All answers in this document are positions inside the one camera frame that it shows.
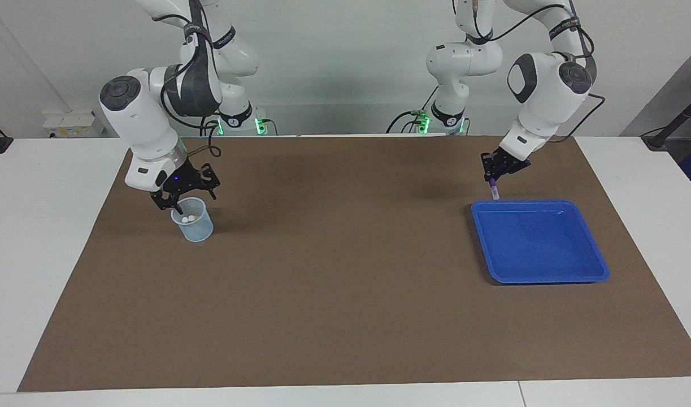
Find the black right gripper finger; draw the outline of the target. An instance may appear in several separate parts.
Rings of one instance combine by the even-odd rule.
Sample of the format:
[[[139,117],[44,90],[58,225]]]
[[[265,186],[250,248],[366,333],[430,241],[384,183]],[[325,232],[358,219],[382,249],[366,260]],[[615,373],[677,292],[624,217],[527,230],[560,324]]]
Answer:
[[[215,190],[220,186],[220,180],[210,164],[204,164],[201,167],[201,182],[202,189],[207,190],[211,198],[216,200]]]
[[[178,214],[182,214],[179,198],[179,193],[168,193],[167,197],[165,197],[164,191],[151,192],[151,199],[159,209],[174,209]]]

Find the blue plastic tray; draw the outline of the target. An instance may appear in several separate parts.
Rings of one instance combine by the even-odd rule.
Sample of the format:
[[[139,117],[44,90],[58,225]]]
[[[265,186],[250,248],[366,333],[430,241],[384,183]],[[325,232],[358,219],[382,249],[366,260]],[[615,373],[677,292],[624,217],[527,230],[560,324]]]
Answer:
[[[470,211],[488,273],[498,283],[598,283],[610,276],[571,201],[481,200]]]

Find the translucent plastic cup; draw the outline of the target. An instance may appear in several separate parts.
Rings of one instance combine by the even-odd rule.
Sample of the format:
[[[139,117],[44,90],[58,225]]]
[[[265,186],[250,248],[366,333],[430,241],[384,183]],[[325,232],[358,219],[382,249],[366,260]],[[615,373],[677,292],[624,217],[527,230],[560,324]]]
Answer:
[[[187,241],[191,243],[201,243],[207,240],[214,232],[214,224],[208,213],[206,203],[200,198],[187,197],[179,201],[182,214],[178,214],[174,209],[170,212],[172,221],[179,227]],[[197,219],[193,222],[183,223],[183,217],[195,215]]]

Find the white box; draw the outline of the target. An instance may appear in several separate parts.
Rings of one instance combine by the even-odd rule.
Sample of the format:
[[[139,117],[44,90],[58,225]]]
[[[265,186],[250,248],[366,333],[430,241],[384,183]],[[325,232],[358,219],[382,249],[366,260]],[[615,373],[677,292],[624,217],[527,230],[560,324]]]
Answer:
[[[102,137],[105,127],[92,111],[45,114],[41,127],[45,137]]]

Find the black stand pole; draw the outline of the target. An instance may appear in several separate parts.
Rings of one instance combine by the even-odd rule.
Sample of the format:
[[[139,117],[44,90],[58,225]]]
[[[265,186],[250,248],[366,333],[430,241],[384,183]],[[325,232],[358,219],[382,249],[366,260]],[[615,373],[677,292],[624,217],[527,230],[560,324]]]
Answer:
[[[645,146],[649,150],[666,151],[667,139],[690,118],[691,103],[683,111],[681,111],[676,118],[670,121],[670,123],[666,124],[666,126],[653,129],[652,131],[647,131],[640,135],[640,139],[642,142],[644,142]]]

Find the brown table mat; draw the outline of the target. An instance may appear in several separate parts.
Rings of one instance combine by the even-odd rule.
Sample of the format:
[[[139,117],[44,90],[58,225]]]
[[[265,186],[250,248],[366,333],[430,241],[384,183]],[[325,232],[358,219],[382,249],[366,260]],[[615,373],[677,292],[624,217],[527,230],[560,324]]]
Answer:
[[[575,141],[498,183],[572,201],[610,269],[498,284],[470,207],[493,137],[226,138],[189,243],[127,154],[18,389],[691,376],[691,339]]]

